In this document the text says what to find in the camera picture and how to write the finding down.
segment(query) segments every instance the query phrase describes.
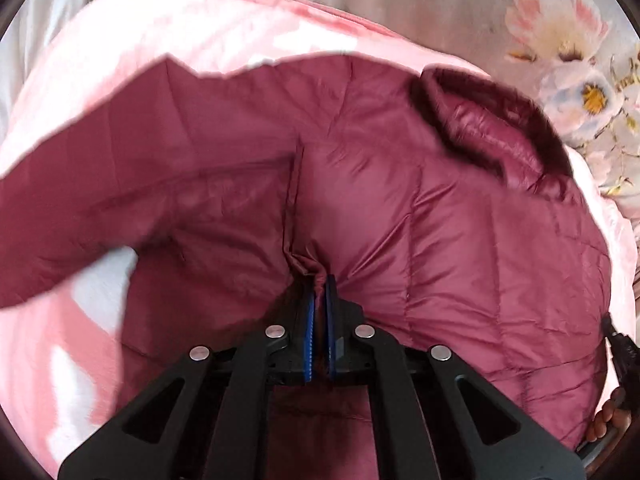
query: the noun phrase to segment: pink and white fabric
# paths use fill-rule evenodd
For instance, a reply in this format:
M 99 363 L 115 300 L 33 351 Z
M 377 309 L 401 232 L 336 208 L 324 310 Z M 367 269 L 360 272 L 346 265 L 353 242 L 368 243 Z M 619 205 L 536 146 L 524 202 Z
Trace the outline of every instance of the pink and white fabric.
M 137 71 L 171 54 L 201 73 L 284 57 L 356 52 L 417 72 L 471 64 L 354 16 L 290 0 L 95 0 L 53 41 L 22 90 L 0 146 L 0 175 Z M 584 161 L 575 176 L 612 259 L 611 311 L 634 335 L 636 249 L 628 221 L 602 199 Z M 0 311 L 0 404 L 36 459 L 56 475 L 111 415 L 121 381 L 120 323 L 136 255 L 122 248 L 55 290 Z M 608 397 L 614 384 L 608 384 Z

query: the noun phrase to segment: triangular cutout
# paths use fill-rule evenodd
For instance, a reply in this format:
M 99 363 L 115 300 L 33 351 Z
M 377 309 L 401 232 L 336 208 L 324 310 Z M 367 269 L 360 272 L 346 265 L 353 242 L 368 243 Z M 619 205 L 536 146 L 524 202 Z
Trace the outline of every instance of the triangular cutout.
M 123 431 L 144 442 L 160 442 L 175 403 L 184 387 L 184 379 L 176 379 L 133 415 Z
M 491 446 L 518 433 L 520 425 L 472 383 L 463 378 L 457 383 L 483 444 Z

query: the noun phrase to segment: silver screw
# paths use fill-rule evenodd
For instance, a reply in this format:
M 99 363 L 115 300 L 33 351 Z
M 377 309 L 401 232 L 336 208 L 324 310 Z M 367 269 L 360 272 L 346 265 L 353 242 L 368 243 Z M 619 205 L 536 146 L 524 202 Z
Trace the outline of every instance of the silver screw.
M 451 359 L 451 350 L 444 345 L 436 345 L 431 349 L 431 357 L 436 361 L 447 361 Z
M 264 333 L 270 339 L 278 339 L 284 336 L 287 331 L 284 330 L 282 325 L 271 325 L 267 327 L 267 330 L 265 330 Z
M 204 361 L 209 357 L 209 349 L 206 346 L 194 346 L 189 352 L 189 357 L 194 361 Z
M 376 330 L 371 325 L 358 325 L 356 327 L 356 336 L 363 339 L 369 339 L 370 337 L 373 337 L 375 333 Z

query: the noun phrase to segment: quilted puffer jacket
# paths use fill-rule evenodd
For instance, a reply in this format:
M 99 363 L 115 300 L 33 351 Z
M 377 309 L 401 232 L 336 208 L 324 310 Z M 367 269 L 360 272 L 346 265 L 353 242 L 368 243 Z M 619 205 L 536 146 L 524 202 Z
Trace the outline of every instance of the quilted puffer jacket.
M 121 403 L 264 326 L 299 273 L 335 274 L 406 346 L 450 346 L 569 447 L 606 371 L 607 248 L 562 145 L 466 73 L 162 60 L 0 181 L 0 240 L 1 306 L 136 249 Z M 279 390 L 272 417 L 270 478 L 378 477 L 361 389 Z

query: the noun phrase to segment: shiny maroon fabric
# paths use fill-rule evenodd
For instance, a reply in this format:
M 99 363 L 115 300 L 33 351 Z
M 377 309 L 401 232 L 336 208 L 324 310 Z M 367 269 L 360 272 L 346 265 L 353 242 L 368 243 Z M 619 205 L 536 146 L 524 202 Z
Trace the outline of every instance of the shiny maroon fabric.
M 602 388 L 604 240 L 537 108 L 465 73 L 328 56 L 198 78 L 163 60 L 0 182 L 0 234 L 2 306 L 136 248 L 123 402 L 328 272 L 567 446 Z M 377 478 L 362 390 L 279 390 L 272 416 L 270 478 Z

